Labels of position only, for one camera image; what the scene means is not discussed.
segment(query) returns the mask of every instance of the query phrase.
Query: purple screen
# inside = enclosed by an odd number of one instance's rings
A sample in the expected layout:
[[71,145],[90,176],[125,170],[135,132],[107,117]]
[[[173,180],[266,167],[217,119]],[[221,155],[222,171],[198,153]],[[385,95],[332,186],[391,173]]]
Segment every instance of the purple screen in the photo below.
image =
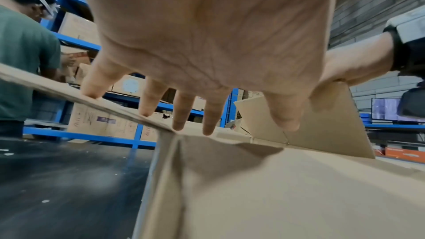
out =
[[424,119],[412,119],[397,115],[397,107],[400,99],[396,98],[373,98],[372,99],[372,119],[374,120],[396,120],[425,122]]

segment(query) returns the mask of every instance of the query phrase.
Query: person in green shirt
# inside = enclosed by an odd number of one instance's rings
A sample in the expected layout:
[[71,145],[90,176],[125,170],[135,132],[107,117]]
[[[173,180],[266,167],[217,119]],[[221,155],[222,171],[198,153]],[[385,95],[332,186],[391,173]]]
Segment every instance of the person in green shirt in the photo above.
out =
[[[45,0],[48,5],[55,0]],[[38,22],[46,7],[40,0],[0,0],[0,62],[65,82],[59,40]],[[22,137],[33,90],[0,80],[0,136]]]

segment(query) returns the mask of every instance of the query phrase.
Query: black table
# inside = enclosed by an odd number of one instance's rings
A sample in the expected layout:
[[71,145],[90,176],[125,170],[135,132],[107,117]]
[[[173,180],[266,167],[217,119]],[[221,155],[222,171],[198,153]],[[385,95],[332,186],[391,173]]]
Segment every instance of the black table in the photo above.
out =
[[153,150],[19,140],[0,149],[0,239],[131,238]]

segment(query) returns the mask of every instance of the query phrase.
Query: purple label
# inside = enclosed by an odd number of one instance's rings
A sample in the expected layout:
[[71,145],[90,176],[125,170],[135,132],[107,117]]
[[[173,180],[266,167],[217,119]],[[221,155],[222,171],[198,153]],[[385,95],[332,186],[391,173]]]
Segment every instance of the purple label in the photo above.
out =
[[109,118],[105,118],[105,117],[97,117],[97,121],[100,121],[100,122],[103,122],[103,123],[110,123],[110,124],[116,123],[115,119],[109,119]]

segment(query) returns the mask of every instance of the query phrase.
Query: gray cinder block wall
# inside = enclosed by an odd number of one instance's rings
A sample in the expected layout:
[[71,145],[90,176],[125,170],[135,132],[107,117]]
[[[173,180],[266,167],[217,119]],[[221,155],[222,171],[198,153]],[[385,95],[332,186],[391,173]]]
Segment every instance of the gray cinder block wall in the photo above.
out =
[[[340,47],[382,33],[389,18],[425,5],[425,0],[337,0],[331,26],[329,48]],[[371,109],[372,98],[399,98],[421,81],[416,77],[397,77],[390,72],[352,87],[360,111]]]

